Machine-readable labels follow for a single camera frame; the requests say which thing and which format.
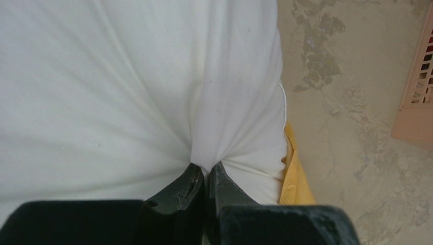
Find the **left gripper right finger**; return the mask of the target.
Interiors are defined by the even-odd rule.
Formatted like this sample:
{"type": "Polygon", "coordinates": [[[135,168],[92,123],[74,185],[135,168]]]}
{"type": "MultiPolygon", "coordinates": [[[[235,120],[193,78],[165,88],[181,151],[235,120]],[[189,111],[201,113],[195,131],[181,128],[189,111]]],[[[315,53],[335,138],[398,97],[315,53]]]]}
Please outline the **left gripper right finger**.
{"type": "Polygon", "coordinates": [[[348,215],[324,205],[261,205],[216,164],[208,176],[210,244],[359,244],[348,215]]]}

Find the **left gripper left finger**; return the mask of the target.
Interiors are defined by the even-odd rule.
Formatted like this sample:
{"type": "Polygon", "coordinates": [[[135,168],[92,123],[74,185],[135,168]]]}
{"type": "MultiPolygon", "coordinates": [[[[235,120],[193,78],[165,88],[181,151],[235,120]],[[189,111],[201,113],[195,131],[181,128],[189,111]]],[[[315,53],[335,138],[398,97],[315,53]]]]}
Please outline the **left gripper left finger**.
{"type": "Polygon", "coordinates": [[[203,194],[190,164],[147,200],[27,202],[1,228],[1,244],[201,244],[203,194]]]}

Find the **orange cartoon pillowcase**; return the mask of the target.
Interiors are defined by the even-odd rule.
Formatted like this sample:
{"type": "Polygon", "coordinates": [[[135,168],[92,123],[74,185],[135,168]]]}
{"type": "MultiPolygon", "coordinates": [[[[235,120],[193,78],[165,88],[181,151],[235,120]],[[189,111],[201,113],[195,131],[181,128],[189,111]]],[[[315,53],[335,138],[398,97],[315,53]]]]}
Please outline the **orange cartoon pillowcase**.
{"type": "Polygon", "coordinates": [[[285,163],[286,169],[279,204],[315,205],[316,201],[300,162],[298,144],[290,122],[285,124],[284,135],[287,142],[287,155],[282,159],[282,162],[285,163]]]}

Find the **white pillow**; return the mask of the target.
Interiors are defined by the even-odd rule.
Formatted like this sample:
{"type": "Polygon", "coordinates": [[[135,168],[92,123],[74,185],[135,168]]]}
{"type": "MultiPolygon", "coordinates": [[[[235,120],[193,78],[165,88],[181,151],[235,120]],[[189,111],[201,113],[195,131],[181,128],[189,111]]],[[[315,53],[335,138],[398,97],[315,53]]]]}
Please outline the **white pillow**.
{"type": "Polygon", "coordinates": [[[276,1],[1,1],[1,222],[33,200],[148,199],[223,163],[277,204],[276,1]]]}

